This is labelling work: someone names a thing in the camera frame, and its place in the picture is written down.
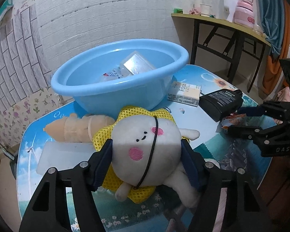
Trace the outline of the white plush toy yellow mesh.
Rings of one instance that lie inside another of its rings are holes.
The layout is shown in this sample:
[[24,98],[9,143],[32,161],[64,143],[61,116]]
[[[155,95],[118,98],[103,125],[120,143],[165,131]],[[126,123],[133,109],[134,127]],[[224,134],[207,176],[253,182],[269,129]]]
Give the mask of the white plush toy yellow mesh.
[[176,191],[187,208],[196,207],[200,198],[190,185],[181,161],[181,140],[196,140],[200,133],[180,129],[165,109],[153,112],[141,107],[124,107],[114,124],[100,129],[92,141],[100,151],[112,141],[111,163],[102,187],[115,192],[119,202],[131,199],[142,203],[155,187],[166,185]]

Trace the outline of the orange snack packet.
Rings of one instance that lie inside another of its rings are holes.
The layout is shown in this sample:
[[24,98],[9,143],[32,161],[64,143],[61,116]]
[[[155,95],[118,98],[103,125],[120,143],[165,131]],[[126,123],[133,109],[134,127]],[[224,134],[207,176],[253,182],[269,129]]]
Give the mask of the orange snack packet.
[[243,125],[245,122],[246,114],[232,113],[230,116],[223,118],[216,129],[217,133],[227,132],[228,128],[232,125]]

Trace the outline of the white translucent plastic box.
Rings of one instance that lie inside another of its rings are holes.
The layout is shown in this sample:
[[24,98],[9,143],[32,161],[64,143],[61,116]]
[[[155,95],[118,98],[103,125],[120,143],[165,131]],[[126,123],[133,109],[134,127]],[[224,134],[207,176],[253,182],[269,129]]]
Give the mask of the white translucent plastic box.
[[87,161],[95,151],[91,143],[47,141],[39,158],[36,172],[44,175],[51,167],[59,171],[72,169],[80,162]]

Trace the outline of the beige face cream box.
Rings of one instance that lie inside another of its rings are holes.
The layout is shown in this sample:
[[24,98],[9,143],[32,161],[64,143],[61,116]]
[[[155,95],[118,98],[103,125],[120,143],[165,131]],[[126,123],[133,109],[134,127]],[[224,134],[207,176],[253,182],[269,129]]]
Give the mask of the beige face cream box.
[[198,107],[201,86],[174,81],[170,86],[167,99],[169,101]]

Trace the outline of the yellow top side table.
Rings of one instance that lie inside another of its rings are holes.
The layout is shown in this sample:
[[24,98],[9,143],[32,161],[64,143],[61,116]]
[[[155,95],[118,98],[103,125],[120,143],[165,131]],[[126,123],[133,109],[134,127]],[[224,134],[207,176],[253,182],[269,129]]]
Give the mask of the yellow top side table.
[[[227,20],[206,17],[202,15],[172,13],[172,17],[192,19],[193,39],[191,49],[191,64],[195,64],[197,50],[203,49],[214,54],[230,63],[227,73],[228,83],[232,83],[239,66],[241,54],[244,52],[258,61],[257,68],[251,79],[247,92],[250,92],[259,72],[266,47],[271,44],[264,37],[257,34],[254,30],[245,26],[231,23]],[[210,33],[203,43],[199,43],[200,25],[212,26]],[[228,40],[228,44],[223,52],[218,52],[208,46],[213,37],[221,37]]]

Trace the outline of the pink water bottle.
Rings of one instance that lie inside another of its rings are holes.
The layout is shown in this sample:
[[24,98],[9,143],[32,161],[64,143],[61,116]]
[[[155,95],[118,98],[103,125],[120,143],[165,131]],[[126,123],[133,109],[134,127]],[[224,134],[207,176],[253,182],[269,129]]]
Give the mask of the pink water bottle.
[[235,8],[234,23],[253,29],[255,16],[253,0],[239,0]]

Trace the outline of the blue curtain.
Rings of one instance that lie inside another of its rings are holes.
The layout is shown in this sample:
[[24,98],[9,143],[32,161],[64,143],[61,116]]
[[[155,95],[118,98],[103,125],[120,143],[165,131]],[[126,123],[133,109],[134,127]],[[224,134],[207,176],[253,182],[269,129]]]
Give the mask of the blue curtain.
[[284,36],[283,0],[258,0],[262,29],[271,44],[271,56],[277,59],[281,53]]

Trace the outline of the white electric kettle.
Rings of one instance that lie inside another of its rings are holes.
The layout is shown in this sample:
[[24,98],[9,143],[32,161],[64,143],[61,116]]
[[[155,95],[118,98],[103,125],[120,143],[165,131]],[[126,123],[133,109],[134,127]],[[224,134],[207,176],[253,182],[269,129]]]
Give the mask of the white electric kettle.
[[219,0],[216,17],[233,23],[237,2],[238,0]]

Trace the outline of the white cup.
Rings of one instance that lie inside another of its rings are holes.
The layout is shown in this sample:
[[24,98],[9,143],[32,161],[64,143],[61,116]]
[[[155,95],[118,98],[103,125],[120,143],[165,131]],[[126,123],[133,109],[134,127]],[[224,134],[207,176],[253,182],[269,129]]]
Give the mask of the white cup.
[[211,16],[211,5],[200,4],[200,14],[202,16],[210,17]]

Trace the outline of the pink flower ornament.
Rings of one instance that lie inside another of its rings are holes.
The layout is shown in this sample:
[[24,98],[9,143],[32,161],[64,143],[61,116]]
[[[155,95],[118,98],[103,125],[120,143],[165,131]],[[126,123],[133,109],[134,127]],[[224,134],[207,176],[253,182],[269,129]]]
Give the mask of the pink flower ornament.
[[189,11],[189,14],[191,14],[191,15],[200,15],[201,14],[200,7],[197,7],[197,8],[193,7],[193,8],[191,8],[190,11]]

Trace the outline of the white paper roll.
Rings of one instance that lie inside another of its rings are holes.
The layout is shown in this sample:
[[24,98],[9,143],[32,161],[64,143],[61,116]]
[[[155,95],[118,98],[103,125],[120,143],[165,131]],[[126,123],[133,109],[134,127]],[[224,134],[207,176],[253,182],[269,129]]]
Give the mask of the white paper roll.
[[194,0],[194,8],[200,8],[201,3],[202,3],[202,0]]

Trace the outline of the small green box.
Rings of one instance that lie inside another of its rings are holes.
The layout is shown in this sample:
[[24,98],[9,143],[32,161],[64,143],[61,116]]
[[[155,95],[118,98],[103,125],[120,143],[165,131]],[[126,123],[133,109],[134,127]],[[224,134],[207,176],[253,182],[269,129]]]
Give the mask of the small green box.
[[183,14],[183,9],[174,8],[173,13],[174,14]]

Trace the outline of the light blue plastic basin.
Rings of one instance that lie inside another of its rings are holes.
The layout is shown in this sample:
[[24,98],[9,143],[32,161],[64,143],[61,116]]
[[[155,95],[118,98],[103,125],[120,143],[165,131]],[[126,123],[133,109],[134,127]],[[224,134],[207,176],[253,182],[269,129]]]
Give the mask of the light blue plastic basin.
[[188,59],[185,48],[164,40],[107,43],[61,65],[51,87],[62,96],[71,96],[88,113],[115,118],[127,105],[156,107],[165,98],[173,74]]

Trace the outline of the clear box with brown contents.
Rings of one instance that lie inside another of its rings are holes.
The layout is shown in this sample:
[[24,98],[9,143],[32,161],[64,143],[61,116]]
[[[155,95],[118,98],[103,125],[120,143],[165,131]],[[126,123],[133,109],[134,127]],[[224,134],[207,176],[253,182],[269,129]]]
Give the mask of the clear box with brown contents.
[[130,53],[130,55],[123,59],[119,67],[123,77],[155,70],[155,66],[137,51]]

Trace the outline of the teal hanging plastic bag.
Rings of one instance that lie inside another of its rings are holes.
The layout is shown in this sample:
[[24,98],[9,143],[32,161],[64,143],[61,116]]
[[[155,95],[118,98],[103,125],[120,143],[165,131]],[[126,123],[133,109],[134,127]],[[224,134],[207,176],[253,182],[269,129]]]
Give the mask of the teal hanging plastic bag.
[[2,6],[0,7],[0,21],[6,14],[6,12],[13,7],[13,0],[5,0]]

